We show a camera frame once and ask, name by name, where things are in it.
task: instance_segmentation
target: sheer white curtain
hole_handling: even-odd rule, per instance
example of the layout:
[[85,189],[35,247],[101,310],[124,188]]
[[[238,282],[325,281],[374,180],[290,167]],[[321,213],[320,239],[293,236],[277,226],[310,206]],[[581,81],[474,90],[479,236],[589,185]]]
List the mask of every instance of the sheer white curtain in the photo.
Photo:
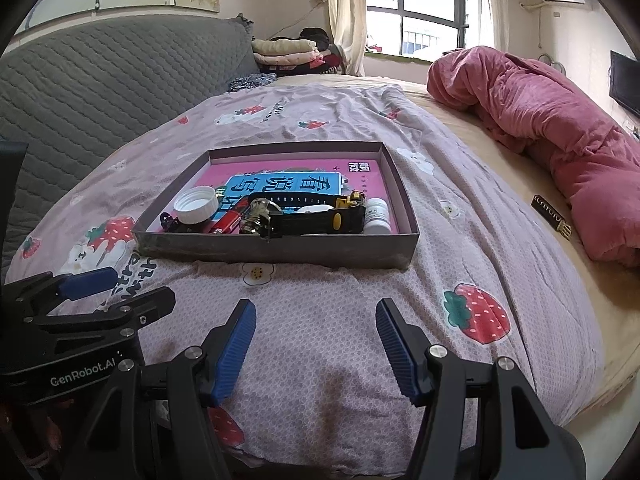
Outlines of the sheer white curtain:
[[347,74],[364,75],[362,59],[367,41],[367,0],[328,0],[334,43],[341,47]]
[[466,0],[469,28],[466,46],[509,49],[509,0]]

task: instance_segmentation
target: pink comforter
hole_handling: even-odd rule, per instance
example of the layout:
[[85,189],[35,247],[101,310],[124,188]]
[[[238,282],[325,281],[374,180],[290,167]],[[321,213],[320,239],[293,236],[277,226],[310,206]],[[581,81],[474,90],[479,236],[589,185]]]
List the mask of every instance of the pink comforter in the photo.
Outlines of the pink comforter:
[[640,266],[640,143],[551,67],[478,46],[441,57],[427,88],[547,168],[593,260]]

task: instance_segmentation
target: blue gripper pad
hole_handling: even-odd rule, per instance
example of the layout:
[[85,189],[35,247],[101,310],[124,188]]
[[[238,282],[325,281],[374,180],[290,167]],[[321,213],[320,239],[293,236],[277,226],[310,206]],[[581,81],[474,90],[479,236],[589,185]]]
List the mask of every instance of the blue gripper pad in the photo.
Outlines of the blue gripper pad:
[[233,392],[244,357],[254,337],[255,323],[255,305],[247,301],[216,363],[214,385],[211,391],[213,406],[219,406]]
[[65,300],[80,300],[105,290],[111,290],[118,283],[118,273],[113,267],[83,272],[69,276],[58,285],[58,293]]
[[376,329],[378,329],[378,335],[385,348],[386,357],[389,359],[400,392],[405,397],[409,397],[412,404],[416,404],[421,395],[418,387],[417,365],[384,301],[379,301],[376,306]]

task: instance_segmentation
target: window frame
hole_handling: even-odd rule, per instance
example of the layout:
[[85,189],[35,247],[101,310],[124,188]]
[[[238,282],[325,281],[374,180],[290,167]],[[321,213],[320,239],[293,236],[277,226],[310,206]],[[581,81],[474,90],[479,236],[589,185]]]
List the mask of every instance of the window frame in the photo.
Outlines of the window frame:
[[415,18],[416,20],[423,20],[425,22],[437,23],[439,25],[446,25],[447,27],[456,28],[458,30],[458,48],[465,47],[465,33],[468,28],[466,24],[466,0],[453,0],[453,14],[454,20],[445,20],[437,16],[431,16],[430,14],[422,14],[421,12],[413,12],[412,10],[404,10],[404,0],[398,0],[397,9],[389,9],[388,7],[375,7],[367,6],[367,10],[372,12],[386,12],[388,14],[396,14],[400,16],[400,49],[398,54],[391,54],[392,56],[413,57],[406,56],[402,53],[402,40],[404,38],[404,18]]

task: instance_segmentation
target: yellow oval button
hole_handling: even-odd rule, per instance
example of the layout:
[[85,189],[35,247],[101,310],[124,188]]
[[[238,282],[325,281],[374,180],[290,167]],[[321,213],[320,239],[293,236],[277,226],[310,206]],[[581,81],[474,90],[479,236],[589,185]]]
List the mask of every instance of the yellow oval button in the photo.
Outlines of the yellow oval button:
[[340,230],[340,226],[342,225],[342,216],[340,213],[336,213],[334,215],[334,231]]

